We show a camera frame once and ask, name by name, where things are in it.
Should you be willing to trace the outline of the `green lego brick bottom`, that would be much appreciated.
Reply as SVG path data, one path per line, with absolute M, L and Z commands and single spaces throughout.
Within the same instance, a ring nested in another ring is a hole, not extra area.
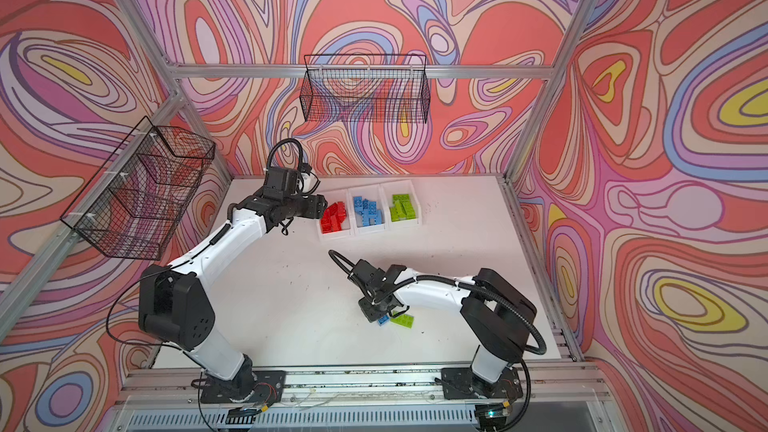
M 414 324 L 414 317 L 409 314 L 403 314 L 397 317 L 393 317 L 390 321 L 396 325 L 412 329 Z

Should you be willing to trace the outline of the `blue lego brick top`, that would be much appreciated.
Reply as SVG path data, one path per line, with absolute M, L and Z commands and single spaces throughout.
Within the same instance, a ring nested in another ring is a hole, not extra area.
M 363 199 L 362 196 L 354 196 L 353 197 L 353 206 L 354 206 L 354 210 L 356 212 L 358 212 L 358 213 L 362 212 L 362 210 L 364 208 L 363 204 L 364 204 L 364 199 Z

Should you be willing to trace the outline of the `large green lego brick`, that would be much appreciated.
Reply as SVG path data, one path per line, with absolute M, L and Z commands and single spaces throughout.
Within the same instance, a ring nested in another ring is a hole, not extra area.
M 402 209 L 401 215 L 405 220 L 415 220 L 417 218 L 417 213 L 409 194 L 401 195 L 398 203 Z

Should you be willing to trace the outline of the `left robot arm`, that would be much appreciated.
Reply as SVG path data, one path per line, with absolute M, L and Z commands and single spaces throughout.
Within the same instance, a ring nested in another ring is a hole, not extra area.
M 286 235 L 296 218 L 321 219 L 327 201 L 316 193 L 318 186 L 302 144 L 295 138 L 277 142 L 263 184 L 228 206 L 223 225 L 169 264 L 144 270 L 140 330 L 180 348 L 211 378 L 237 386 L 250 382 L 250 359 L 216 328 L 208 293 L 242 252 L 271 231 Z

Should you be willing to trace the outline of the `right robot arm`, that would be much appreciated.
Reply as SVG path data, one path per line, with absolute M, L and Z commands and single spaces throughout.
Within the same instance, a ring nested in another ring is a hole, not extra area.
M 387 270 L 359 260 L 342 270 L 362 293 L 358 305 L 370 322 L 395 318 L 410 309 L 459 314 L 479 342 L 472 378 L 494 385 L 527 353 L 543 356 L 546 341 L 535 326 L 536 306 L 499 273 L 482 268 L 471 277 L 451 278 L 392 265 Z

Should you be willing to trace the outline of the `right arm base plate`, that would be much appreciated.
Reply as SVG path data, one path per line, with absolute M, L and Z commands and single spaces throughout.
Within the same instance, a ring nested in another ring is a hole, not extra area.
M 469 367 L 443 368 L 435 383 L 442 387 L 447 400 L 507 399 L 514 402 L 524 396 L 514 368 L 505 368 L 493 383 L 476 376 Z

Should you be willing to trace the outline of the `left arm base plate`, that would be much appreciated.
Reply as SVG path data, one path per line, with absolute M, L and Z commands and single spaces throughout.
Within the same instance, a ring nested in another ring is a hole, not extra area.
M 250 378 L 224 381 L 205 373 L 201 386 L 203 404 L 266 404 L 282 400 L 287 374 L 283 370 L 253 370 Z

